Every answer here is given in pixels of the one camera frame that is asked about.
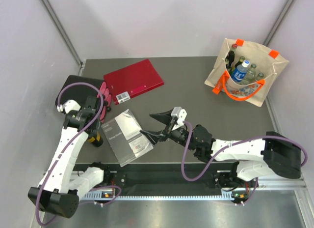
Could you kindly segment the dark bottle red cap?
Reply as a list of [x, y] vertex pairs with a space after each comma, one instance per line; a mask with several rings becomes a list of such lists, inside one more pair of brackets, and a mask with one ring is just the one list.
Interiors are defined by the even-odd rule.
[[228, 69], [231, 68], [232, 66], [232, 63], [234, 62], [235, 60], [235, 54], [236, 54], [236, 50], [237, 50], [237, 44], [233, 44], [228, 52], [228, 55], [227, 55], [227, 59], [229, 60], [229, 63], [228, 63]]

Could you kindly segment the plastic Pocari Sweat bottle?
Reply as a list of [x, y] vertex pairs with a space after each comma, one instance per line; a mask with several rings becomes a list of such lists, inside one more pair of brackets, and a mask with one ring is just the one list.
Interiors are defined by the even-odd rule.
[[250, 62], [248, 60], [244, 60], [242, 64], [239, 64], [231, 74], [231, 78], [234, 82], [241, 82], [245, 77]]

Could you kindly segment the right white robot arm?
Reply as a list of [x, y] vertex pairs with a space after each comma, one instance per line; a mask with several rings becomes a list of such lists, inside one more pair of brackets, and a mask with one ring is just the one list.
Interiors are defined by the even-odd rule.
[[278, 175], [288, 179], [299, 179], [301, 167], [306, 163], [304, 148], [276, 133], [269, 131], [264, 136], [241, 141], [215, 139], [202, 125], [195, 127], [186, 121], [187, 112], [179, 107], [163, 113], [150, 114], [150, 117], [164, 124], [161, 131], [141, 130], [141, 133], [153, 144], [170, 139], [184, 146], [184, 154], [193, 151], [193, 155], [206, 163], [202, 172], [189, 178], [185, 174], [184, 163], [181, 172], [185, 180], [193, 182], [200, 179], [212, 162], [234, 161], [229, 181], [239, 187], [243, 183], [261, 176]]

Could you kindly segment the green bottle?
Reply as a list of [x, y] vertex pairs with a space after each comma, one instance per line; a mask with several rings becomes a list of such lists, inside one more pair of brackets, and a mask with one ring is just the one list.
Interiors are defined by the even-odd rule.
[[245, 61], [245, 57], [241, 56], [238, 62], [234, 65], [234, 68], [237, 68], [238, 65], [241, 65]]
[[228, 58], [225, 58], [225, 66], [226, 66], [226, 70], [229, 72], [231, 68], [231, 63]]

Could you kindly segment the yellow black tool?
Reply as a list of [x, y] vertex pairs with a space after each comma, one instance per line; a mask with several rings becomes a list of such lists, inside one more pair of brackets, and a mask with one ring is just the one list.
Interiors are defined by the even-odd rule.
[[93, 132], [87, 141], [95, 147], [100, 147], [104, 142], [98, 131]]

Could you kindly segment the clear glass bottle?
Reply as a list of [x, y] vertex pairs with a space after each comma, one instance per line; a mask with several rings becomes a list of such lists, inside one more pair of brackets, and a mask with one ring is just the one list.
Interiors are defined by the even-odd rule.
[[251, 66], [248, 68], [247, 73], [241, 82], [242, 85], [248, 85], [254, 80], [255, 74], [256, 74], [256, 67], [257, 67], [256, 64], [254, 63], [251, 64]]
[[254, 78], [255, 82], [260, 81], [260, 80], [262, 80], [262, 79], [264, 79], [264, 74], [263, 74], [263, 73], [258, 73], [258, 74], [255, 76], [255, 78]]

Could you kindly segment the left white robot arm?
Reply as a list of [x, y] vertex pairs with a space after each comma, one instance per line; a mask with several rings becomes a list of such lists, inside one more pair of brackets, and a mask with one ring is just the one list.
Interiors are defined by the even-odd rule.
[[91, 189], [106, 187], [112, 181], [109, 167], [100, 162], [90, 164], [80, 177], [70, 179], [84, 143], [95, 147], [103, 144], [98, 129], [105, 102], [100, 97], [88, 96], [83, 105], [68, 100], [57, 107], [65, 114], [58, 147], [39, 185], [31, 187], [27, 195], [38, 210], [71, 218], [79, 201]]

